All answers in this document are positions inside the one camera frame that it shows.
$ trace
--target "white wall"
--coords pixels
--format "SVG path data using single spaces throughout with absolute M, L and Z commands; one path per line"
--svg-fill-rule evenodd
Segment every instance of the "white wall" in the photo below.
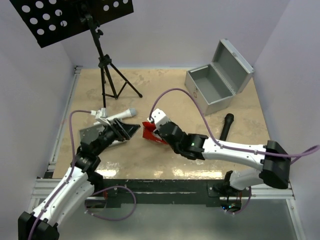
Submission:
M 291 0 L 255 63 L 255 84 L 272 139 L 289 153 L 320 144 L 320 1 Z M 320 152 L 290 173 L 308 240 L 320 235 Z
M 1 239 L 18 239 L 18 217 L 48 166 L 72 73 L 62 44 L 41 49 L 10 2 L 1 1 Z
M 288 2 L 133 0 L 134 13 L 102 25 L 100 41 L 104 53 L 120 67 L 201 66 L 212 60 L 222 38 L 253 64 Z M 89 32 L 62 43 L 74 64 L 98 67 Z

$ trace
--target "beige table surface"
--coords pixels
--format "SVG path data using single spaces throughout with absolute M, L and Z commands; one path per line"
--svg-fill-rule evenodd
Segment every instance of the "beige table surface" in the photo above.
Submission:
M 142 93 L 139 98 L 127 85 L 119 99 L 107 97 L 108 115 L 136 108 L 137 116 L 124 119 L 126 123 L 141 124 L 150 112 L 155 99 L 170 88 L 186 89 L 186 69 L 121 69 L 121 72 Z M 111 71 L 119 90 L 124 81 Z M 106 92 L 111 94 L 109 84 Z M 98 110 L 103 106 L 99 69 L 83 69 L 76 86 L 70 111 Z M 209 135 L 193 102 L 182 92 L 173 91 L 158 103 L 170 119 L 186 133 Z M 244 91 L 234 97 L 230 106 L 206 116 L 213 134 L 218 138 L 227 113 L 234 114 L 227 141 L 241 144 L 266 144 L 269 139 L 256 88 L 251 80 Z M 95 119 L 87 113 L 76 113 L 72 118 L 75 146 L 79 146 L 79 130 L 93 125 Z M 222 179 L 227 171 L 243 170 L 246 166 L 221 160 L 188 160 L 175 154 L 167 145 L 142 138 L 141 127 L 127 143 L 107 148 L 100 154 L 97 169 L 105 178 L 117 179 Z M 58 154 L 54 178 L 62 178 L 72 160 L 68 124 Z

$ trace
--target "gray box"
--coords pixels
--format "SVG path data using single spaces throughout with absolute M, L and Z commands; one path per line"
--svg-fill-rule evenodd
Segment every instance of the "gray box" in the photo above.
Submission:
M 212 62 L 186 72 L 185 86 L 204 115 L 225 109 L 241 93 L 254 69 L 227 40 L 221 39 Z

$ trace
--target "tripod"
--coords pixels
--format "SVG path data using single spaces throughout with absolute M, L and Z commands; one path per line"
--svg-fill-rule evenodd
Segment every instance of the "tripod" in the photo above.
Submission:
M 93 37 L 93 41 L 94 44 L 96 46 L 96 49 L 98 50 L 99 53 L 99 68 L 100 68 L 100 72 L 101 72 L 101 86 L 102 86 L 102 100 L 103 100 L 103 107 L 106 107 L 106 96 L 107 97 L 111 97 L 114 99 L 118 99 L 118 97 L 120 96 L 120 94 L 122 93 L 122 91 L 124 90 L 125 86 L 128 84 L 135 92 L 136 94 L 138 94 L 138 96 L 140 98 L 142 98 L 142 94 L 140 92 L 138 92 L 138 90 L 129 82 L 128 79 L 126 79 L 126 77 L 116 68 L 116 66 L 112 63 L 111 58 L 109 57 L 108 54 L 104 55 L 102 48 L 101 48 L 101 44 L 99 41 L 100 36 L 102 36 L 104 33 L 98 29 L 96 31 L 96 28 L 100 27 L 99 22 L 94 22 L 92 15 L 88 12 L 87 6 L 85 4 L 82 4 L 81 6 L 81 10 L 84 13 L 84 18 L 81 19 L 81 22 L 84 24 L 86 23 L 90 29 L 91 35 Z M 109 69 L 108 69 L 108 65 L 110 65 L 119 75 L 120 77 L 122 77 L 122 79 L 125 81 L 125 83 L 123 84 L 122 88 L 120 89 L 119 93 L 117 93 L 116 89 L 115 89 L 115 85 L 113 83 L 113 80 L 111 78 Z M 110 83 L 110 87 L 112 90 L 112 94 L 106 94 L 105 92 L 105 83 L 106 83 L 106 78 L 105 75 L 108 78 L 108 81 Z

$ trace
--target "music stand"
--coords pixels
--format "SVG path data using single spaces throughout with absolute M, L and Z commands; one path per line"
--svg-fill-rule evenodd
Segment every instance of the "music stand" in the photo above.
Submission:
M 99 38 L 103 32 L 97 28 L 101 24 L 134 12 L 132 0 L 10 0 L 24 23 L 28 26 L 41 48 L 60 42 L 74 35 L 90 30 L 99 53 L 99 68 L 103 107 L 106 96 L 118 99 L 128 84 L 140 98 L 142 94 L 116 68 L 108 54 L 104 55 Z M 125 81 L 117 93 L 111 78 L 110 65 Z M 112 94 L 106 94 L 105 83 L 108 78 Z

